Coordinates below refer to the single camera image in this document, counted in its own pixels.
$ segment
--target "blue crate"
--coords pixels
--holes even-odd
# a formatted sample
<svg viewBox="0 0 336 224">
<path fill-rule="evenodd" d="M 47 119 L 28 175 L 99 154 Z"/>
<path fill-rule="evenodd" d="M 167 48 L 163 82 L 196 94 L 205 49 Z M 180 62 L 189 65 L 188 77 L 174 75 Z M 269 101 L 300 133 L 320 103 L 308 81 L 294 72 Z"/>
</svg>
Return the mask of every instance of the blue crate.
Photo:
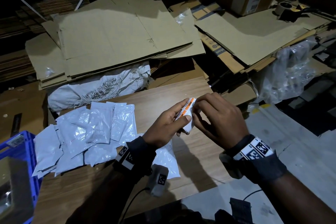
<svg viewBox="0 0 336 224">
<path fill-rule="evenodd" d="M 8 147 L 8 149 L 0 153 L 0 159 L 5 157 L 12 157 L 27 161 L 31 187 L 31 198 L 35 208 L 37 203 L 37 197 L 41 188 L 42 178 L 37 179 L 37 176 L 32 177 L 33 171 L 36 167 L 36 156 L 33 141 L 34 138 L 35 135 L 33 135 L 32 133 L 29 133 L 28 131 L 23 131 L 16 136 L 11 137 L 7 141 L 4 141 L 2 144 L 0 144 L 0 151 L 6 147 Z M 28 219 L 23 224 L 30 224 L 32 220 L 33 217 Z"/>
</svg>

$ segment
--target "wooden table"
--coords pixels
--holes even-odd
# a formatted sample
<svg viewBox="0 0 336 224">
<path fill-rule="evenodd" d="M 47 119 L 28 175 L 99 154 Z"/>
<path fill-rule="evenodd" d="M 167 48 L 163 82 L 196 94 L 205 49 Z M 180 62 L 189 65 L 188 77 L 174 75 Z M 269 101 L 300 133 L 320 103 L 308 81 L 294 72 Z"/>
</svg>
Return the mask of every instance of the wooden table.
<svg viewBox="0 0 336 224">
<path fill-rule="evenodd" d="M 145 90 L 113 99 L 135 105 L 138 133 L 144 133 L 166 109 L 187 97 L 199 97 L 212 92 L 204 78 Z M 168 190 L 160 198 L 141 193 L 130 206 L 127 217 L 182 199 L 228 182 L 231 177 L 220 162 L 222 149 L 197 128 L 190 135 L 173 138 L 173 150 L 181 177 L 167 181 Z M 33 223 L 65 223 L 73 211 L 94 191 L 111 166 L 85 166 L 53 177 L 44 177 Z M 144 177 L 134 187 L 130 198 L 145 187 Z"/>
</svg>

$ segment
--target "forearm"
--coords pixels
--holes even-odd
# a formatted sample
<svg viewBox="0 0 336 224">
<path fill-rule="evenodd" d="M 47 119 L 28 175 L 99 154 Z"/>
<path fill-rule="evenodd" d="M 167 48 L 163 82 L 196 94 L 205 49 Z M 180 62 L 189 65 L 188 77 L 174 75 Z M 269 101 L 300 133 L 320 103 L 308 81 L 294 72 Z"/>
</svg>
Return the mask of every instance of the forearm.
<svg viewBox="0 0 336 224">
<path fill-rule="evenodd" d="M 336 223 L 336 213 L 290 172 L 259 186 L 284 223 Z"/>
<path fill-rule="evenodd" d="M 70 223 L 118 223 L 134 183 L 112 170 L 103 183 L 67 220 Z"/>
</svg>

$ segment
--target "electrical cord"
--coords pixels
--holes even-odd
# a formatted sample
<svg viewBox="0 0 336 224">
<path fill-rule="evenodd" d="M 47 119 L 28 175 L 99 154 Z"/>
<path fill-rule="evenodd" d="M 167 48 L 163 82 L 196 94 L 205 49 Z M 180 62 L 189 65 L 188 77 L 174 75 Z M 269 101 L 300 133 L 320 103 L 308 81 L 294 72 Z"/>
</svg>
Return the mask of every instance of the electrical cord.
<svg viewBox="0 0 336 224">
<path fill-rule="evenodd" d="M 249 196 L 251 196 L 251 195 L 253 195 L 254 193 L 257 193 L 257 192 L 259 192 L 259 191 L 263 191 L 263 190 L 262 190 L 262 189 L 259 189 L 259 190 L 256 190 L 256 191 L 254 191 L 254 192 L 248 194 L 248 195 L 243 199 L 243 201 L 245 201 Z"/>
<path fill-rule="evenodd" d="M 135 196 L 132 198 L 132 200 L 130 201 L 130 203 L 128 204 L 128 207 L 126 208 L 126 211 L 123 215 L 123 217 L 121 218 L 120 224 L 124 221 L 124 218 L 126 216 L 126 213 L 128 211 L 128 208 L 130 207 L 130 205 L 132 204 L 133 200 L 135 199 L 136 196 L 138 196 L 141 192 L 145 191 L 145 190 L 150 190 L 150 188 L 143 188 L 142 190 L 140 190 L 138 193 L 135 194 Z"/>
</svg>

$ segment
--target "concrete floor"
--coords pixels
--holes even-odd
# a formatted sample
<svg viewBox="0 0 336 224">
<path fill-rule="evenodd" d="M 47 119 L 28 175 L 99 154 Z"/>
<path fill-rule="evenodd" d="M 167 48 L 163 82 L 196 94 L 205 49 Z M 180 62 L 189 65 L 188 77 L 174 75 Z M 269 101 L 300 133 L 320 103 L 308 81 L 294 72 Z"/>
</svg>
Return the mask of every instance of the concrete floor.
<svg viewBox="0 0 336 224">
<path fill-rule="evenodd" d="M 246 119 L 250 133 L 275 149 L 288 170 L 336 211 L 336 130 L 317 137 L 275 106 L 259 110 Z M 244 177 L 184 198 L 181 203 L 214 220 L 219 209 L 232 213 L 230 197 L 242 200 L 258 189 Z M 283 223 L 262 191 L 246 201 L 251 203 L 254 223 Z"/>
</svg>

